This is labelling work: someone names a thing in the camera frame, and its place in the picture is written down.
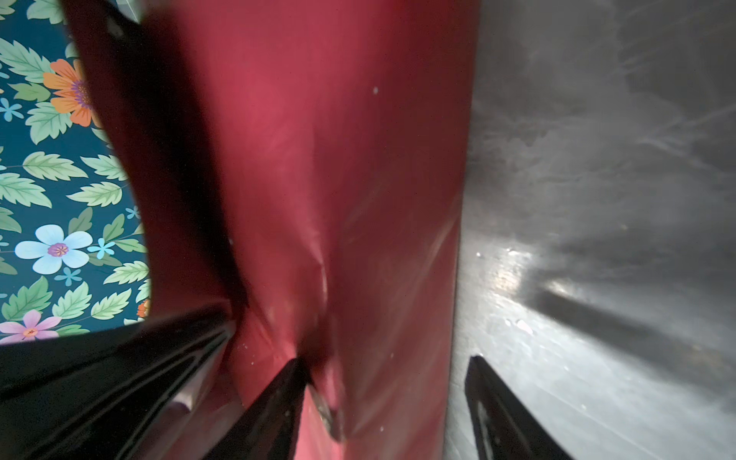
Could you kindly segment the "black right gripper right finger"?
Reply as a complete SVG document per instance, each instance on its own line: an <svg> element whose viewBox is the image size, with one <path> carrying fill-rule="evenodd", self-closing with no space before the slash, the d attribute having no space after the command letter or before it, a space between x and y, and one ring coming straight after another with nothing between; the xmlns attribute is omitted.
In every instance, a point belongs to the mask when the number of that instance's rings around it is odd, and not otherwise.
<svg viewBox="0 0 736 460"><path fill-rule="evenodd" d="M571 460L482 356L472 356L465 396L480 460Z"/></svg>

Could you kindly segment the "maroon wrapping paper sheet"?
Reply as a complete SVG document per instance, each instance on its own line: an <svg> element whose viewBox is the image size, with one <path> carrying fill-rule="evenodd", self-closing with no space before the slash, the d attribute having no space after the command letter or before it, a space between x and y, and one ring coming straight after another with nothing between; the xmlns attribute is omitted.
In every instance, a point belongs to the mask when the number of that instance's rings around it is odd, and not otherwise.
<svg viewBox="0 0 736 460"><path fill-rule="evenodd" d="M201 458L299 358L297 458L440 458L478 3L63 9L141 209L151 314L238 321L165 457Z"/></svg>

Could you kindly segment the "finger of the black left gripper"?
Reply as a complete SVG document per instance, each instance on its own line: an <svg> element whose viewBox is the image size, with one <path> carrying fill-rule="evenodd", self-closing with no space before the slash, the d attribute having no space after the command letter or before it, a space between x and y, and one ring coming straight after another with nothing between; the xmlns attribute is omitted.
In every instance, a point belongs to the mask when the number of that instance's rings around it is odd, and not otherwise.
<svg viewBox="0 0 736 460"><path fill-rule="evenodd" d="M4 459L162 459L234 324L218 307L1 348Z"/></svg>

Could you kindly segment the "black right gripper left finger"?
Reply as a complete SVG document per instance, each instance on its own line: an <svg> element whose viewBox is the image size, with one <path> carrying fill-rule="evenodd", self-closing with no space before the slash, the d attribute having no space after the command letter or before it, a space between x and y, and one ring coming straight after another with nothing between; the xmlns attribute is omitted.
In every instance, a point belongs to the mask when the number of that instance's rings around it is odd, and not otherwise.
<svg viewBox="0 0 736 460"><path fill-rule="evenodd" d="M236 356L200 406L204 459L293 459L305 392L301 358Z"/></svg>

